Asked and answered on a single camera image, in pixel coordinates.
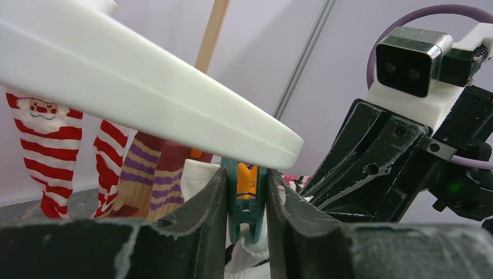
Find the striped sock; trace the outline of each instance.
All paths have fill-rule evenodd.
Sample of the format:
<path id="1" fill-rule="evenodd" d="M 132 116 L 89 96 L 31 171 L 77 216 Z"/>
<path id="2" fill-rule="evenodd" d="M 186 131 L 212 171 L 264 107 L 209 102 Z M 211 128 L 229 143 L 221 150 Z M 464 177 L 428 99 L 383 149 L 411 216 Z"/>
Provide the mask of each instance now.
<path id="1" fill-rule="evenodd" d="M 141 210 L 143 216 L 147 215 L 154 170 L 163 144 L 163 139 L 145 133 L 135 135 L 123 163 L 112 215 L 121 216 L 118 211 L 127 207 Z"/>
<path id="2" fill-rule="evenodd" d="M 190 147 L 171 141 L 165 142 L 154 174 L 149 214 L 146 217 L 149 222 L 161 219 L 184 203 L 180 181 L 185 160 L 193 159 L 190 151 Z M 210 162 L 212 154 L 202 152 L 199 158 L 193 160 Z"/>
<path id="3" fill-rule="evenodd" d="M 112 210 L 129 131 L 129 128 L 107 120 L 101 122 L 98 136 L 94 141 L 96 169 L 99 173 L 99 194 L 98 209 L 92 215 L 93 218 L 105 217 Z"/>
<path id="4" fill-rule="evenodd" d="M 43 191 L 41 210 L 49 218 L 68 219 L 83 114 L 15 90 L 6 96 L 20 131 L 24 164 Z"/>

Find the white cloth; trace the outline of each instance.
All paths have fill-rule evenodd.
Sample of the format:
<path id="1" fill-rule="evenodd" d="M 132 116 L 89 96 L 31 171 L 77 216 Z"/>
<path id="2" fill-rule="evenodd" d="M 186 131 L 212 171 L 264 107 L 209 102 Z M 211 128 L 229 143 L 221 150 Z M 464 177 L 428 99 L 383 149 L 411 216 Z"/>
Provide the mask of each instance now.
<path id="1" fill-rule="evenodd" d="M 185 201 L 205 188 L 220 166 L 187 159 L 181 176 L 181 193 Z M 226 248 L 231 245 L 226 234 Z M 230 262 L 224 268 L 225 279 L 268 279 L 270 266 L 268 263 L 254 265 L 269 258 L 267 243 L 267 216 L 264 216 L 262 233 L 259 242 L 252 244 L 248 226 L 241 226 L 238 242 L 233 248 Z"/>

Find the green plastic clip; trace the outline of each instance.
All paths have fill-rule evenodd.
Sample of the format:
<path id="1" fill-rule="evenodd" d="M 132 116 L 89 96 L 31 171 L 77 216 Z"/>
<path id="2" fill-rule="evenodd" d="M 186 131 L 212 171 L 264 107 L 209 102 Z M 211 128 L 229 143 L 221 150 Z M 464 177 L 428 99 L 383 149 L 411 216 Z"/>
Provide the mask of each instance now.
<path id="1" fill-rule="evenodd" d="M 260 239 L 267 197 L 267 169 L 258 167 L 255 198 L 238 199 L 238 164 L 236 160 L 223 158 L 221 167 L 227 170 L 227 204 L 230 241 L 240 238 L 240 225 L 248 224 L 252 243 Z"/>

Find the camera lens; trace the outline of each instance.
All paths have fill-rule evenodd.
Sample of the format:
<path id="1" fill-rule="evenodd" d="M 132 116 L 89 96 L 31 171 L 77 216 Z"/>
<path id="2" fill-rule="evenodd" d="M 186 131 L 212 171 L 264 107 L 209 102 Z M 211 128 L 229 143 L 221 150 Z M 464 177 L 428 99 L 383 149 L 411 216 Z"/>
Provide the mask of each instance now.
<path id="1" fill-rule="evenodd" d="M 415 69 L 410 69 L 409 72 L 408 72 L 408 77 L 411 79 L 411 80 L 418 80 L 419 77 L 420 77 L 420 74 L 417 70 Z"/>
<path id="2" fill-rule="evenodd" d="M 395 65 L 392 64 L 392 63 L 387 63 L 387 65 L 385 66 L 385 68 L 387 69 L 387 72 L 393 74 L 395 73 Z"/>

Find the white backdrop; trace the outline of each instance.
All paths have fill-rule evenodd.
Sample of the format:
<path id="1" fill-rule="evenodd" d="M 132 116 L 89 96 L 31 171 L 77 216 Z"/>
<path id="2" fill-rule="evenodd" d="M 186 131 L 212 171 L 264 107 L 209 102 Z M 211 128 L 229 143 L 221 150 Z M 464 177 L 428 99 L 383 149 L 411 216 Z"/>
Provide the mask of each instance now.
<path id="1" fill-rule="evenodd" d="M 304 140 L 302 152 L 289 170 L 313 174 L 323 161 L 351 103 L 367 93 L 366 63 L 380 34 L 400 17 L 426 6 L 455 3 L 473 5 L 493 13 L 493 1 L 485 0 L 339 0 L 321 32 L 281 121 Z M 411 27 L 446 32 L 459 41 L 475 21 L 461 16 L 438 15 L 416 20 Z M 493 91 L 493 63 L 475 76 L 480 87 Z M 450 210 L 431 208 L 434 198 L 420 194 L 405 222 L 477 223 L 455 216 Z"/>
<path id="2" fill-rule="evenodd" d="M 116 20 L 184 61 L 195 63 L 213 0 L 115 1 L 119 4 Z M 272 113 L 323 1 L 232 0 L 210 76 Z M 74 175 L 76 191 L 97 183 L 92 142 L 100 122 L 84 116 Z M 24 167 L 19 133 L 4 94 L 0 94 L 0 131 L 0 206 L 40 198 L 38 186 Z"/>

